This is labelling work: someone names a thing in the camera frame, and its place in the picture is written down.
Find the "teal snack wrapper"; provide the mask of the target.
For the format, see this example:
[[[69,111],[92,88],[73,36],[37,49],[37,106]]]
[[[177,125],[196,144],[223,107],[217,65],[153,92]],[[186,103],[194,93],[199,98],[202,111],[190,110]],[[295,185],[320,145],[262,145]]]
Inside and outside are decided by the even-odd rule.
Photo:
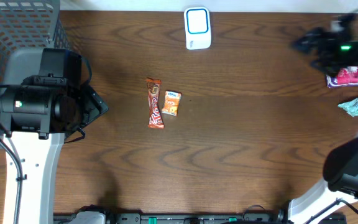
[[[355,98],[345,103],[340,103],[337,107],[342,108],[347,114],[351,115],[352,117],[358,116],[358,98]]]

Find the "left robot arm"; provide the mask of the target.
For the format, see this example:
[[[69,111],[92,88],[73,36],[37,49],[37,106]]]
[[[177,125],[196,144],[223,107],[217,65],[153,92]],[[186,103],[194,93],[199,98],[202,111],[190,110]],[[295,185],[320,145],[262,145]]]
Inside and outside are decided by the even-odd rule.
[[[32,75],[0,97],[0,145],[6,150],[4,223],[53,223],[55,179],[67,137],[108,111],[80,78]]]

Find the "red chocolate bar wrapper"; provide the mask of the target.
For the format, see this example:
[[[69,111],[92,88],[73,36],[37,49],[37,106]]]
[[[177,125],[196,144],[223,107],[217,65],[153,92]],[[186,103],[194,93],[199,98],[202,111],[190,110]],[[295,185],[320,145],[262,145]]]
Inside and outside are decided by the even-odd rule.
[[[160,80],[146,79],[148,89],[149,102],[149,128],[163,129],[165,127],[162,116],[158,107],[158,100],[160,95]]]

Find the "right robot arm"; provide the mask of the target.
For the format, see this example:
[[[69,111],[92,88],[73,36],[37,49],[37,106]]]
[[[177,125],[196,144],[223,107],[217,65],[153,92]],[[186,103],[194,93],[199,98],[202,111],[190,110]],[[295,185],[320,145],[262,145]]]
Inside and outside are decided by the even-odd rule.
[[[340,69],[358,67],[358,40],[353,39],[352,23],[357,10],[339,16],[331,30],[317,27],[292,43],[294,49],[308,54],[317,50],[311,66],[335,76]],[[333,149],[323,166],[323,177],[301,197],[289,201],[278,212],[275,223],[319,223],[343,206],[358,215],[358,133],[355,139]]]

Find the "pink purple tissue pack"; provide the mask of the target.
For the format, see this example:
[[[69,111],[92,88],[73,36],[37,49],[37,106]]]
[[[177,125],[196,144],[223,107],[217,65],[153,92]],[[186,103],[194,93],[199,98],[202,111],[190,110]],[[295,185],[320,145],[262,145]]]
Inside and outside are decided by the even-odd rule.
[[[335,77],[326,75],[326,85],[328,88],[358,86],[358,67],[343,68]]]

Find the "orange snack packet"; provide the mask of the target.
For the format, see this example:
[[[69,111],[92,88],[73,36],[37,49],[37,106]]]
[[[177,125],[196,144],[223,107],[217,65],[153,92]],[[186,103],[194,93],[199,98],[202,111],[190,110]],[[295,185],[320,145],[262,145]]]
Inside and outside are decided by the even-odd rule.
[[[174,91],[166,91],[162,113],[176,116],[182,94]]]

